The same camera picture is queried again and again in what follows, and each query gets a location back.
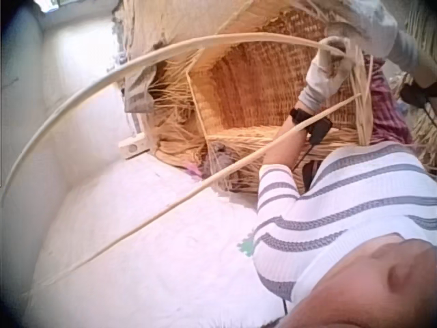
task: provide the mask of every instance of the white floor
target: white floor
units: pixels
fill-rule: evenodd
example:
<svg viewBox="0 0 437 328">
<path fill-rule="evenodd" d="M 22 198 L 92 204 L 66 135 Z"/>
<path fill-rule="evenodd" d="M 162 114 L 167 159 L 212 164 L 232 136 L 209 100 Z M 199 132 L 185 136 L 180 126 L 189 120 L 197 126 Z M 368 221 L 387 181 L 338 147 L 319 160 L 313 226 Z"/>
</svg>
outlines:
<svg viewBox="0 0 437 328">
<path fill-rule="evenodd" d="M 75 188 L 53 222 L 35 282 L 52 277 L 195 187 L 144 154 Z M 238 244 L 254 200 L 211 189 L 56 284 L 37 291 L 32 327 L 256 327 L 283 315 Z"/>
</svg>

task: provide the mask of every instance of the hand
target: hand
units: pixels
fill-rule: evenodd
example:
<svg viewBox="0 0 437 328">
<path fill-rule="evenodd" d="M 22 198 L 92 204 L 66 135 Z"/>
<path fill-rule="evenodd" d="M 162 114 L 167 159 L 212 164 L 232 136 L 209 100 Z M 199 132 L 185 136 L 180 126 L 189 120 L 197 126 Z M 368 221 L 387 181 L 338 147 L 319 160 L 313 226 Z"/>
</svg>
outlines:
<svg viewBox="0 0 437 328">
<path fill-rule="evenodd" d="M 307 86 L 300 93 L 299 100 L 312 110 L 313 114 L 317 113 L 322 103 L 336 94 L 343 82 L 347 79 L 352 69 L 353 63 L 350 59 L 349 40 L 332 36 L 320 41 L 321 44 L 334 46 L 344 50 L 346 56 L 341 58 L 337 74 L 333 76 L 333 57 L 329 51 L 319 50 L 311 62 L 307 73 Z"/>
<path fill-rule="evenodd" d="M 337 0 L 329 3 L 328 10 L 348 23 L 328 24 L 326 35 L 349 38 L 364 52 L 389 58 L 406 72 L 413 72 L 419 65 L 416 42 L 399 30 L 397 21 L 380 0 Z"/>
</svg>

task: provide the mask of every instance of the woman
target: woman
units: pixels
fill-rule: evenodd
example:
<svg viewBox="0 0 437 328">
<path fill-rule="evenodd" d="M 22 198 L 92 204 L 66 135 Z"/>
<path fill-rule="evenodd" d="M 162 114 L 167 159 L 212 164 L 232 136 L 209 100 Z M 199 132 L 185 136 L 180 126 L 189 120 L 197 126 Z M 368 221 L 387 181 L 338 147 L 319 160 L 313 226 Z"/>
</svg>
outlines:
<svg viewBox="0 0 437 328">
<path fill-rule="evenodd" d="M 388 57 L 433 95 L 437 67 L 399 31 L 377 0 L 335 1 L 353 27 L 334 24 L 323 42 L 349 37 L 375 57 Z M 437 309 L 437 184 L 413 154 L 404 121 L 376 60 L 371 97 L 374 129 L 368 147 L 344 147 L 318 169 L 299 195 L 291 170 L 307 132 L 271 150 L 260 170 L 254 262 L 270 291 L 295 305 L 278 327 L 431 327 Z M 335 77 L 320 51 L 307 86 L 278 136 L 340 88 L 352 64 Z"/>
</svg>

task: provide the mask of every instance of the woven basket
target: woven basket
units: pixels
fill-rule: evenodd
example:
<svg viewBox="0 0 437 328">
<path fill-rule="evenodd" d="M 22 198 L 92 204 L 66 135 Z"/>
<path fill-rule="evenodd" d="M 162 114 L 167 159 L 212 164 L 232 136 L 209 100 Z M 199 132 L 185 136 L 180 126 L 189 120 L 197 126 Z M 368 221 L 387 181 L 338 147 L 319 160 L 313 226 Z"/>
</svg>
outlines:
<svg viewBox="0 0 437 328">
<path fill-rule="evenodd" d="M 290 7 L 290 1 L 254 0 L 248 2 L 218 31 L 238 33 L 266 31 L 320 41 L 324 24 L 305 12 Z M 213 154 L 214 144 L 231 148 L 234 160 L 246 156 L 272 140 L 298 95 L 315 49 L 303 46 L 254 42 L 238 46 L 220 46 L 198 52 L 188 80 L 191 84 L 200 124 L 209 147 L 211 173 L 224 167 Z M 326 107 L 353 95 L 350 83 L 344 83 Z M 329 117 L 334 128 L 330 147 L 315 148 L 306 161 L 324 159 L 338 145 L 357 144 L 355 104 L 340 109 Z M 257 172 L 261 162 L 237 172 L 225 182 L 232 191 L 256 192 Z M 303 190 L 301 170 L 296 181 Z"/>
</svg>

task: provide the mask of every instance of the basket weaving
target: basket weaving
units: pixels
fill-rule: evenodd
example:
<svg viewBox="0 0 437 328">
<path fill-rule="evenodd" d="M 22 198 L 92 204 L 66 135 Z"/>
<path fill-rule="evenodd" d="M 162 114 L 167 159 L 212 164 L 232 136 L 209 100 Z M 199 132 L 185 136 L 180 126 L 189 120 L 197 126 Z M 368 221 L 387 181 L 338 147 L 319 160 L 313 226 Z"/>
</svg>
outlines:
<svg viewBox="0 0 437 328">
<path fill-rule="evenodd" d="M 291 8 L 290 1 L 255 0 L 247 3 L 218 33 L 250 31 L 320 41 L 324 38 L 324 23 L 302 10 Z M 218 147 L 214 145 L 229 148 L 227 155 L 237 161 L 274 138 L 305 86 L 305 77 L 316 52 L 316 49 L 304 46 L 254 42 L 220 46 L 197 54 L 188 80 L 208 143 L 207 161 L 211 174 L 224 168 L 217 155 Z M 353 94 L 348 80 L 325 105 L 335 105 Z M 356 104 L 351 103 L 329 116 L 334 129 L 296 170 L 295 180 L 300 191 L 303 191 L 301 168 L 308 161 L 323 160 L 339 146 L 368 143 L 366 138 L 358 136 L 357 126 L 371 131 L 371 124 L 361 122 L 355 109 Z M 235 173 L 222 187 L 256 192 L 260 166 L 261 161 L 258 161 Z"/>
</svg>

